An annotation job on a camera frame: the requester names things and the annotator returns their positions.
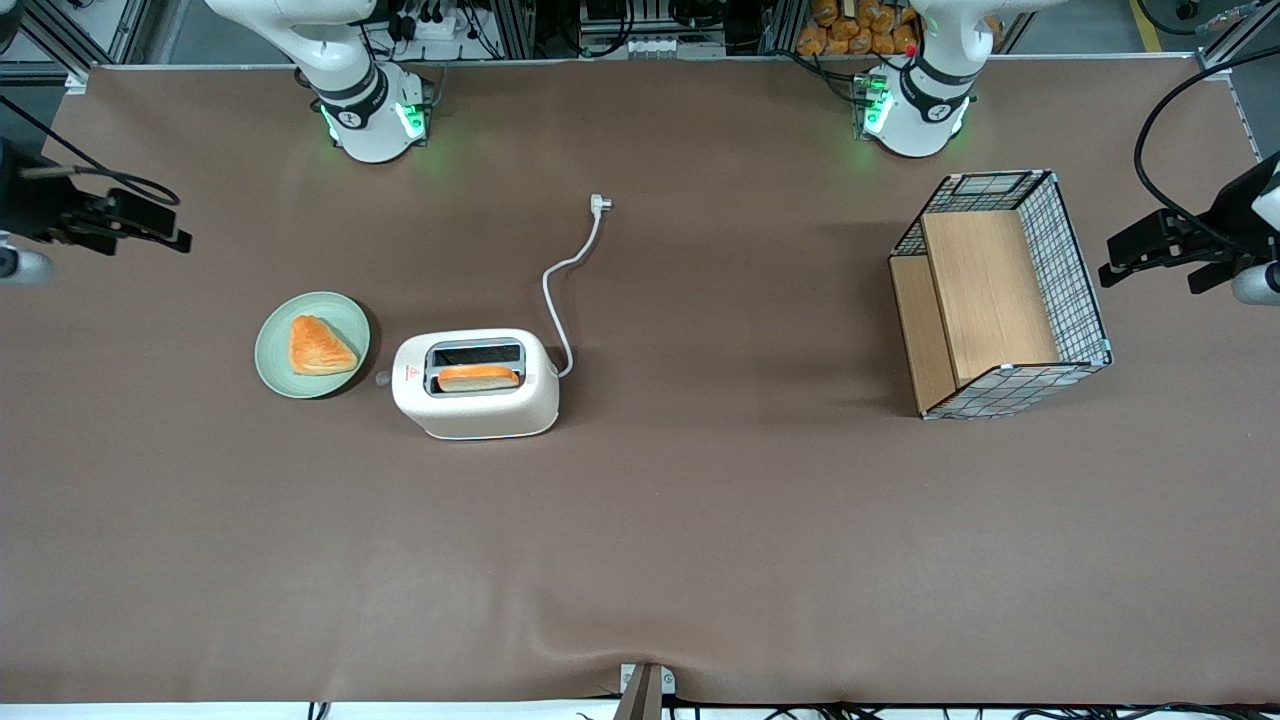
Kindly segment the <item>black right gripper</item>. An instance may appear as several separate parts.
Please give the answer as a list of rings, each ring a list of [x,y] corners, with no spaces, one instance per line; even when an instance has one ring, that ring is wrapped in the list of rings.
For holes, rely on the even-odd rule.
[[[1,147],[3,231],[40,243],[96,247],[104,256],[115,256],[122,240],[191,252],[193,236],[179,228],[169,206],[127,190],[109,190],[105,214],[113,229],[97,231],[87,222],[97,217],[99,199],[70,179],[81,167],[58,165],[10,140]]]

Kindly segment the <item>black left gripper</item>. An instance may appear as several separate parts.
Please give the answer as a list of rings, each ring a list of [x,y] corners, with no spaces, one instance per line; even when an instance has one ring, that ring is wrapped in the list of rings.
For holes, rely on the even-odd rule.
[[[1206,293],[1229,284],[1233,293],[1276,291],[1276,158],[1266,158],[1224,186],[1208,211],[1207,228],[1193,225],[1169,209],[1152,211],[1107,240],[1108,263],[1100,283],[1111,288],[1128,277],[1156,268],[1193,263],[1190,292]],[[1184,242],[1193,236],[1188,249]]]

